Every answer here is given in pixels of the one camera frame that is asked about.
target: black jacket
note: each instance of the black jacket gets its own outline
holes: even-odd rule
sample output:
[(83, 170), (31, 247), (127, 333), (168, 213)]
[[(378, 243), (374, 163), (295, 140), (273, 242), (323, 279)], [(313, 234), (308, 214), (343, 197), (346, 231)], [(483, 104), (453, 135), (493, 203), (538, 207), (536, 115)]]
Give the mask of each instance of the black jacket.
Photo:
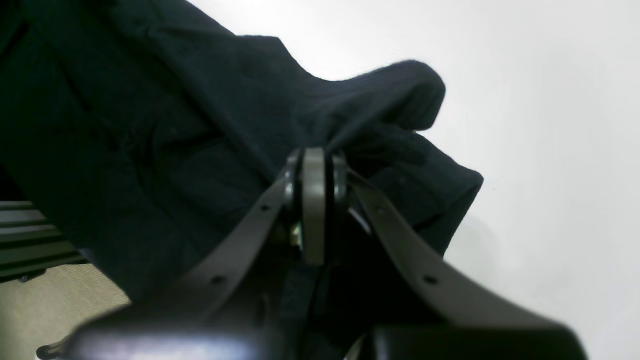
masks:
[(0, 163), (134, 301), (224, 239), (293, 148), (342, 149), (441, 254), (482, 183), (413, 132), (445, 93), (423, 63), (325, 81), (183, 0), (0, 7)]

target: dark navy cloth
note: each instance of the dark navy cloth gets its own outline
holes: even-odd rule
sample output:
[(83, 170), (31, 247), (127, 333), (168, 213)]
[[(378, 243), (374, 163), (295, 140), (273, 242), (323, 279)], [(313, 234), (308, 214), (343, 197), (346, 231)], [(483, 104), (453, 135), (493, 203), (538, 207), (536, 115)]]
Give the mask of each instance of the dark navy cloth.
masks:
[(325, 81), (183, 0), (0, 7), (0, 163), (133, 301), (214, 249), (294, 148), (343, 150), (441, 254), (480, 189), (413, 132), (445, 94), (421, 62)]

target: white wall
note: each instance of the white wall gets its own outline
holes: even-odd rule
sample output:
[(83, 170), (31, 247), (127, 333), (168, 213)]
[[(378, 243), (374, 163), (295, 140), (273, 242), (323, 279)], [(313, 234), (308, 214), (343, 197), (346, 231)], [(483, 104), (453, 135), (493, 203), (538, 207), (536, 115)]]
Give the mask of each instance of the white wall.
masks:
[(192, 0), (344, 79), (413, 58), (448, 93), (424, 136), (486, 179), (446, 260), (640, 359), (640, 2)]

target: folded garment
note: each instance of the folded garment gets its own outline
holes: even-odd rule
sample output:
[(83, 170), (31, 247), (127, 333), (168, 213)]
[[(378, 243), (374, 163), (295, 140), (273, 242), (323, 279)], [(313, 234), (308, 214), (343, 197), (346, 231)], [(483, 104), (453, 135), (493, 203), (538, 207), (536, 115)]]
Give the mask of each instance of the folded garment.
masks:
[(0, 163), (133, 301), (214, 249), (295, 148), (344, 151), (441, 254), (480, 189), (415, 133), (445, 93), (421, 62), (326, 81), (183, 0), (0, 8)]

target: beige floor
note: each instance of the beige floor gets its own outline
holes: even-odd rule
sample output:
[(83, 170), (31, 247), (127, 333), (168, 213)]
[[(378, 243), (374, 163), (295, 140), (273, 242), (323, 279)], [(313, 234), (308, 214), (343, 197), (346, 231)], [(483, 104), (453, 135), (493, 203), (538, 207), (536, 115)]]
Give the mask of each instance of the beige floor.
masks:
[(0, 360), (32, 360), (35, 350), (87, 319), (128, 303), (92, 265), (48, 269), (27, 283), (0, 284)]

